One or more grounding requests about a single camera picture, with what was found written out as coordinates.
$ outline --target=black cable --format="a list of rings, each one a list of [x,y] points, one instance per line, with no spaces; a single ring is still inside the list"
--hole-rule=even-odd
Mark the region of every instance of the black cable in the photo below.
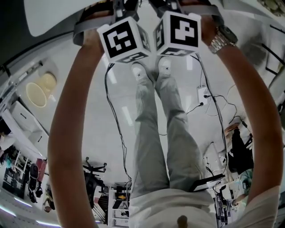
[[[206,166],[206,169],[212,174],[212,176],[214,176],[214,174],[213,174],[212,170],[210,170],[210,168],[208,168],[208,167]]]
[[[200,65],[201,65],[201,67],[202,67],[202,70],[204,71],[204,68],[203,68],[203,66],[202,66],[202,63],[201,63],[201,61],[199,60],[198,54],[196,54],[196,56],[197,56],[197,58],[195,58],[195,57],[193,57],[193,56],[192,56],[192,57],[195,58],[196,60],[198,60],[198,62],[200,63]],[[224,149],[227,151],[227,143],[226,143],[226,136],[225,136],[225,133],[224,133],[224,126],[223,126],[222,115],[221,115],[221,113],[220,113],[220,109],[219,109],[219,106],[218,106],[218,104],[217,104],[217,100],[216,100],[215,96],[213,95],[213,93],[212,93],[212,91],[211,91],[211,89],[210,89],[209,81],[208,81],[208,78],[207,78],[205,72],[204,72],[204,75],[205,75],[206,86],[207,86],[207,88],[208,88],[208,90],[209,90],[209,92],[210,92],[210,95],[211,95],[211,97],[212,97],[212,99],[213,99],[213,101],[214,101],[214,103],[215,103],[215,106],[216,106],[216,109],[217,109],[217,112],[218,112],[219,121],[220,121],[221,128],[222,128],[222,139],[223,139],[223,143],[224,143]]]
[[[234,117],[232,118],[231,122],[233,122],[233,120],[234,120],[235,117],[240,118],[240,121],[241,121],[242,125],[243,125],[243,126],[249,131],[249,133],[252,135],[251,131],[248,129],[248,125],[242,120],[242,118],[241,118],[240,116],[234,116]]]
[[[269,51],[276,59],[278,59],[280,63],[285,65],[285,62],[283,61],[283,59],[281,59],[278,55],[276,55],[269,47],[267,47],[265,44],[261,44],[261,46],[265,48],[267,51]]]
[[[187,112],[186,115],[188,115],[189,113],[191,113],[192,111],[194,111],[196,108],[203,106],[203,103],[200,103],[199,105],[197,105],[194,109],[192,109],[191,111]]]
[[[110,100],[110,96],[109,96],[109,91],[108,91],[108,84],[107,84],[107,75],[108,75],[108,72],[110,71],[110,69],[114,66],[114,63],[110,63],[107,67],[107,70],[106,70],[106,73],[105,73],[105,91],[106,91],[106,98],[107,98],[107,101],[110,105],[110,108],[112,110],[112,113],[113,113],[113,116],[114,116],[114,119],[116,121],[116,124],[117,124],[117,128],[118,128],[118,131],[119,131],[119,134],[120,134],[120,139],[121,139],[121,142],[122,142],[122,150],[123,150],[123,166],[124,166],[124,170],[125,170],[125,173],[126,175],[128,176],[128,179],[129,179],[129,182],[127,182],[126,184],[130,183],[130,187],[132,186],[132,178],[129,176],[127,170],[126,170],[126,155],[127,155],[127,147],[125,145],[125,142],[124,142],[124,138],[123,138],[123,135],[122,135],[122,131],[121,131],[121,127],[120,127],[120,124],[119,124],[119,121],[118,121],[118,117],[117,117],[117,114],[116,114],[116,111],[114,109],[114,106],[112,104],[112,101]]]
[[[194,58],[194,59],[196,59],[196,60],[200,63],[199,59],[197,59],[196,57],[194,57],[194,56],[192,56],[192,55],[191,55],[191,57]],[[203,69],[202,69],[202,67],[201,67],[200,86],[202,86],[202,75],[203,75]]]
[[[230,123],[233,121],[233,119],[235,118],[236,114],[237,114],[236,105],[235,105],[235,104],[232,104],[232,103],[230,103],[230,102],[228,102],[228,100],[227,100],[223,95],[217,95],[217,96],[215,96],[215,97],[216,97],[216,98],[217,98],[217,97],[222,97],[229,105],[232,105],[232,106],[235,107],[236,112],[235,112],[235,114],[233,115],[233,118],[231,119],[231,121],[229,122],[229,124],[230,124]]]

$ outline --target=silver watch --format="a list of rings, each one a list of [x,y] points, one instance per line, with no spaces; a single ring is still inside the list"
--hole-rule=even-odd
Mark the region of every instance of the silver watch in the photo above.
[[[209,49],[213,54],[216,54],[224,46],[235,46],[237,42],[236,35],[227,26],[221,25],[217,27],[217,34],[212,40]]]

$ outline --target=clothing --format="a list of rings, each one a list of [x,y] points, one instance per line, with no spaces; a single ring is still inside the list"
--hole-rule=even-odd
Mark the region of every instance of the clothing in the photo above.
[[[47,191],[47,194],[52,198],[52,201],[51,201],[50,197],[48,196],[48,204],[49,204],[50,208],[55,210],[52,191],[50,189],[47,189],[46,191]]]
[[[271,228],[278,209],[280,187],[274,187],[255,197],[242,216],[223,228]],[[130,201],[130,228],[178,228],[177,219],[187,217],[189,228],[216,228],[214,213],[208,206],[214,203],[206,192],[184,192],[162,189]]]
[[[204,175],[202,156],[188,133],[175,79],[160,75],[155,87],[167,117],[167,166],[160,144],[154,87],[143,77],[138,82],[135,122],[133,191],[130,197],[130,228],[177,228],[177,219],[187,217],[188,227],[216,228],[214,203],[207,191],[188,192]],[[274,224],[279,187],[254,198],[243,216],[226,228],[268,228]]]
[[[167,117],[169,179],[158,133],[155,89]],[[204,173],[201,153],[188,133],[188,118],[182,109],[175,79],[160,75],[155,89],[147,77],[138,82],[131,198],[168,188],[188,191]]]
[[[48,161],[43,160],[43,159],[37,159],[37,161],[36,161],[36,165],[39,168],[39,176],[37,178],[37,181],[39,181],[39,182],[43,182],[43,178],[45,175],[45,167],[46,167],[47,163],[48,163]]]
[[[13,133],[10,133],[9,135],[5,135],[0,137],[0,147],[2,150],[7,150],[11,145],[15,143],[16,139],[14,137]]]

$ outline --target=fiducial marker cube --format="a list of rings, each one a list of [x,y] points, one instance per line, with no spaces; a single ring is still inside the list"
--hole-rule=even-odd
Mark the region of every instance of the fiducial marker cube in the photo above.
[[[148,34],[132,17],[97,31],[110,63],[130,63],[151,55]]]
[[[186,56],[201,45],[201,16],[166,11],[153,32],[158,55]]]

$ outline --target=electrical outlet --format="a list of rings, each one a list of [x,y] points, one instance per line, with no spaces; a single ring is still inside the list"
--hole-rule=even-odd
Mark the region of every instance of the electrical outlet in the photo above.
[[[209,91],[206,86],[197,87],[198,92],[198,101],[204,105],[208,104],[208,98],[205,98],[204,95],[209,95]]]

